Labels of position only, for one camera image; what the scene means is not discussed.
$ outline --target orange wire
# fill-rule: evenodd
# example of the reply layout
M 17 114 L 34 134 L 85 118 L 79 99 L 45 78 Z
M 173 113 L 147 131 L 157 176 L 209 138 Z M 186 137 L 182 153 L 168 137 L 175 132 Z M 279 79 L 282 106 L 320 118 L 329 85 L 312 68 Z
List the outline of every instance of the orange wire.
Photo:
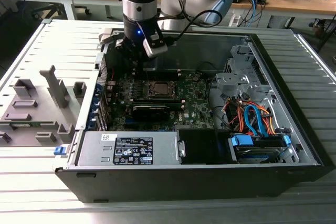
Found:
M 236 116 L 235 118 L 233 118 L 233 119 L 231 120 L 231 122 L 229 122 L 229 124 L 232 124 L 232 123 L 237 119 L 237 117 L 238 117 L 238 116 Z
M 269 129 L 269 126 L 268 126 L 267 121 L 265 120 L 265 118 L 263 118 L 262 120 L 263 120 L 263 122 L 266 124 L 266 127 L 267 127 L 267 133 L 270 134 L 270 129 Z
M 242 124 L 242 123 L 241 123 L 241 122 L 242 122 L 242 121 L 241 121 L 242 118 L 240 117 L 240 108 L 239 108 L 239 107 L 238 107 L 237 114 L 238 114 L 238 119 L 239 119 L 239 131 L 241 132 L 241 131 L 242 131 L 242 127 L 241 127 L 241 126 L 242 126 L 242 125 L 241 125 L 241 124 Z
M 274 135 L 276 135 L 277 133 L 274 131 L 274 129 L 273 129 L 273 125 L 272 125 L 272 117 L 269 118 L 269 125 L 270 125 L 270 128 L 271 128 L 271 130 L 272 130 L 272 133 L 273 133 Z
M 253 104 L 253 105 L 257 106 L 258 109 L 260 109 L 260 110 L 264 111 L 265 113 L 269 114 L 269 112 L 268 112 L 263 106 L 260 106 L 260 105 L 254 103 L 254 102 L 246 102 L 246 103 Z M 267 127 L 268 127 L 269 134 L 271 134 L 271 133 L 274 134 L 274 135 L 277 134 L 277 133 L 274 131 L 274 129 L 273 129 L 272 117 L 271 117 L 271 116 L 270 116 L 270 118 L 269 118 L 269 125 L 270 125 L 270 126 L 268 126 L 268 123 L 267 123 L 266 125 L 267 125 Z
M 238 109 L 239 109 L 239 115 L 240 115 L 240 118 L 241 118 L 241 125 L 240 125 L 240 127 L 241 127 L 241 129 L 240 129 L 240 131 L 242 132 L 243 130 L 244 130 L 244 118 L 243 118 L 243 115 L 241 114 L 241 108 L 240 108 L 240 106 L 238 107 Z

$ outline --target slotted aluminum table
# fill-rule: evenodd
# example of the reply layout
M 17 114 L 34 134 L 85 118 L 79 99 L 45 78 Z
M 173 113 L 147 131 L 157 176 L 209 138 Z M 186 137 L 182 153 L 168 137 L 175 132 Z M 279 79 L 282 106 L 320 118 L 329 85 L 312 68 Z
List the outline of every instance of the slotted aluminum table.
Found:
M 34 84 L 47 85 L 38 73 L 43 66 L 55 65 L 56 77 L 67 86 L 89 79 L 100 51 L 98 35 L 111 24 L 122 28 L 122 23 L 74 20 L 41 24 L 0 81 L 0 115 L 15 94 L 11 86 L 18 78 L 29 77 Z M 211 30 L 258 35 L 336 162 L 336 77 L 302 36 L 290 30 Z M 0 148 L 2 221 L 10 218 L 11 223 L 336 223 L 335 171 L 316 182 L 298 184 L 277 198 L 83 204 L 54 175 L 53 150 Z

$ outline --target black chair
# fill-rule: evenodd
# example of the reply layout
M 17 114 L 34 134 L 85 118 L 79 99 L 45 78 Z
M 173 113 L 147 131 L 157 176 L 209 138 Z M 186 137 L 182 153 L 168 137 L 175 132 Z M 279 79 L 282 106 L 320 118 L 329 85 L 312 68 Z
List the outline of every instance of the black chair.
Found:
M 90 15 L 90 10 L 86 6 L 81 6 L 81 5 L 75 5 L 76 9 L 85 9 L 85 14 Z M 43 12 L 45 10 L 49 10 L 50 12 L 47 14 L 45 18 L 51 18 L 55 12 L 57 12 L 58 15 L 66 15 L 64 5 L 59 4 L 59 3 L 50 3 L 50 5 L 37 8 L 32 10 L 32 17 L 33 19 L 38 20 L 40 16 L 38 15 L 39 12 Z

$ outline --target power supply label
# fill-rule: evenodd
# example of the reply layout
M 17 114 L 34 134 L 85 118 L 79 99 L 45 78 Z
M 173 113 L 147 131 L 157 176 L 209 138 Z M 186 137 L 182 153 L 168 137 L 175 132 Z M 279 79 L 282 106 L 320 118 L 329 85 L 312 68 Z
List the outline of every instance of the power supply label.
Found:
M 152 137 L 117 137 L 114 147 L 115 165 L 152 165 Z

